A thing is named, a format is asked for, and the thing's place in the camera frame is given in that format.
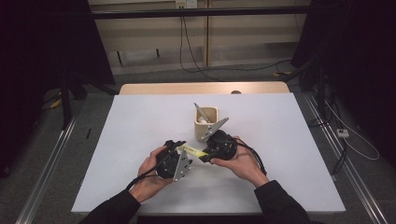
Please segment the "black sleeve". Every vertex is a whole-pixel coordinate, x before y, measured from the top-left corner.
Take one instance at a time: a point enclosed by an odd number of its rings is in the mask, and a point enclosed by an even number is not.
[[[265,223],[311,223],[308,214],[275,180],[254,190]]]
[[[127,224],[139,207],[140,203],[134,196],[128,190],[123,190],[111,199],[99,204],[80,223]]]

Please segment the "person's right hand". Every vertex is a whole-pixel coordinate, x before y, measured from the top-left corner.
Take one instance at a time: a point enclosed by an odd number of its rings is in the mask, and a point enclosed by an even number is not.
[[[242,143],[238,136],[233,138],[236,138],[238,143]],[[253,153],[245,147],[238,146],[235,156],[228,161],[213,158],[210,163],[230,169],[236,176],[246,179],[256,188],[269,182],[267,176],[260,169]]]

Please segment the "metal frame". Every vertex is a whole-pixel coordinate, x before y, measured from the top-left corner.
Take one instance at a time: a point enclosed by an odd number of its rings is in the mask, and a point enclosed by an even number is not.
[[[223,124],[225,124],[225,122],[227,122],[228,118],[219,120],[218,122],[208,125],[207,126],[207,131],[206,133],[204,133],[204,135],[201,137],[201,140],[206,140],[207,138],[209,138],[210,136],[212,136],[213,134],[215,134],[215,132],[218,131],[219,128],[221,128],[221,126]]]
[[[175,170],[174,182],[177,182],[180,178],[191,169],[189,157],[187,156],[186,149],[181,150],[180,156],[177,162],[177,168]]]
[[[65,129],[62,130],[58,142],[56,143],[52,153],[49,156],[46,166],[41,172],[40,177],[35,183],[35,187],[29,195],[25,205],[23,206],[20,215],[18,216],[16,224],[28,224],[32,223],[35,217],[35,213],[37,212],[38,206],[41,203],[41,200],[44,197],[44,194],[50,184],[50,179],[55,171],[56,166],[62,156],[64,148],[66,147],[67,141],[71,133],[73,132],[74,126],[76,124],[76,120],[78,115],[82,110],[83,105],[78,107],[78,111],[74,117],[71,118],[69,124]]]
[[[244,15],[282,15],[321,13],[336,10],[333,6],[300,6],[300,7],[230,7],[230,8],[199,8],[199,9],[158,9],[130,11],[94,11],[92,13],[56,13],[47,12],[45,16],[66,17],[67,19],[136,19],[136,18],[166,18],[166,17],[205,17],[205,16],[244,16]]]

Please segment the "yellow tag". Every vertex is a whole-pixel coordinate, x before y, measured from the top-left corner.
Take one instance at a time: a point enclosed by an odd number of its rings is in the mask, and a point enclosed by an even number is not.
[[[183,149],[185,149],[186,152],[187,152],[189,155],[192,155],[193,157],[196,157],[196,158],[200,158],[200,157],[203,157],[203,156],[208,155],[207,153],[205,153],[205,152],[203,152],[203,151],[201,151],[201,150],[198,150],[198,149],[193,148],[193,147],[186,146],[186,144],[184,144],[184,145],[181,146],[181,147],[178,147],[177,149],[178,149],[178,150],[183,150]]]

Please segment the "beige cup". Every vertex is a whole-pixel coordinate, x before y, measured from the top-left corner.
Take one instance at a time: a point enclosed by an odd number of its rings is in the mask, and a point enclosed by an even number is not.
[[[201,114],[195,110],[195,119],[194,119],[194,130],[195,130],[195,139],[198,142],[206,142],[207,139],[203,140],[202,136],[207,132],[207,127],[219,121],[219,110],[217,107],[201,107],[201,109],[206,114],[210,123],[206,123],[203,118],[201,118]]]

